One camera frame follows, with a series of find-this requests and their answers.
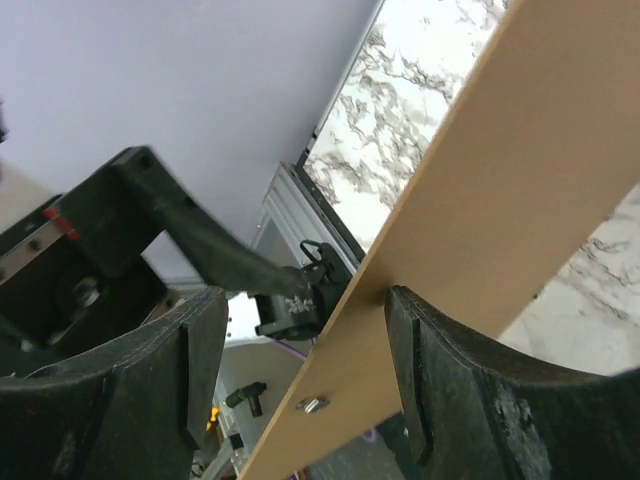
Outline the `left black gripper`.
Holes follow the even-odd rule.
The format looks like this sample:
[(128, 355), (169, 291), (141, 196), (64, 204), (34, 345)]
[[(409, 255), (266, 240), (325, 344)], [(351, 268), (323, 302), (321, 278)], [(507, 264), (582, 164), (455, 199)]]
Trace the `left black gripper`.
[[(112, 161), (121, 182), (202, 280), (253, 295), (303, 295), (301, 270), (279, 267), (211, 217), (147, 146)], [(124, 335), (168, 309), (143, 258), (109, 279), (56, 230), (40, 205), (1, 230), (1, 367), (37, 370)]]

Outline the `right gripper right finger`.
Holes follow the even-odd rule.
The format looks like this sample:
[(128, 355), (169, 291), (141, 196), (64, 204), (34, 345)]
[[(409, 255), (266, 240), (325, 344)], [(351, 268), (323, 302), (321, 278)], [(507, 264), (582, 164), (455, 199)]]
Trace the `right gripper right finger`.
[(639, 373), (511, 349), (403, 286), (385, 322), (408, 441), (427, 479), (635, 479)]

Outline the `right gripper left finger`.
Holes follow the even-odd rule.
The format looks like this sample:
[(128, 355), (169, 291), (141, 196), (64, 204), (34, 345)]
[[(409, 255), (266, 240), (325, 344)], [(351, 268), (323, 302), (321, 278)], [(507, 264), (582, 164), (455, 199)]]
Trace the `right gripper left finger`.
[(227, 323), (225, 293), (209, 287), (94, 349), (2, 378), (2, 478), (188, 478)]

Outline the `brown cardboard backing board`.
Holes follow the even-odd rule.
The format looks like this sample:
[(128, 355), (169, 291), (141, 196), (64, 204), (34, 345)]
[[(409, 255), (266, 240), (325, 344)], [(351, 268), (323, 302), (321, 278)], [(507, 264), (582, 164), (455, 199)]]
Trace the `brown cardboard backing board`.
[(497, 336), (638, 179), (638, 3), (512, 3), (242, 477), (283, 479), (399, 411), (389, 287)]

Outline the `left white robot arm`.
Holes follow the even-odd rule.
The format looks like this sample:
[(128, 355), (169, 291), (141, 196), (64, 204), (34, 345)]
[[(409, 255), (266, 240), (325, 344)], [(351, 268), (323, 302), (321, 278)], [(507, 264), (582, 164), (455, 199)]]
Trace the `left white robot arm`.
[(146, 146), (129, 147), (59, 195), (1, 168), (1, 372), (26, 375), (122, 336), (175, 302), (143, 258), (167, 234), (205, 284), (245, 293), (256, 333), (320, 334), (351, 279), (329, 243), (279, 266), (214, 220)]

